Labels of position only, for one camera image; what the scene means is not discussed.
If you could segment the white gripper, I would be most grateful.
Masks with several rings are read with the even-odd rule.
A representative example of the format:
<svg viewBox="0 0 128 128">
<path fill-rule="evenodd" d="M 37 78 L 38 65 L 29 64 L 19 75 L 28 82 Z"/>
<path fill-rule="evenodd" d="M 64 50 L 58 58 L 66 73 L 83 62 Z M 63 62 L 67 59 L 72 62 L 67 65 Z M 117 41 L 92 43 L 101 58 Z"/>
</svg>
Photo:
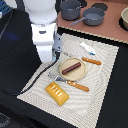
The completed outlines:
<svg viewBox="0 0 128 128">
<path fill-rule="evenodd" d="M 48 63 L 53 60 L 56 51 L 62 51 L 62 38 L 57 33 L 57 24 L 48 25 L 32 24 L 32 40 L 36 46 L 40 60 Z"/>
</svg>

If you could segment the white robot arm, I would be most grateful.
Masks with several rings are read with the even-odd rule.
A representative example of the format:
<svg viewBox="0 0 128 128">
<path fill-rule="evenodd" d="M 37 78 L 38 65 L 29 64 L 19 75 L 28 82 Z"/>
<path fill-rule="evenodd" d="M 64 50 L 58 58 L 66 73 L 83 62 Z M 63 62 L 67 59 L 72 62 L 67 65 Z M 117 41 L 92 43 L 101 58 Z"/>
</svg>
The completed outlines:
<svg viewBox="0 0 128 128">
<path fill-rule="evenodd" d="M 59 37 L 57 34 L 56 0 L 23 0 L 29 14 L 32 28 L 32 40 L 43 63 L 52 61 L 53 46 Z"/>
</svg>

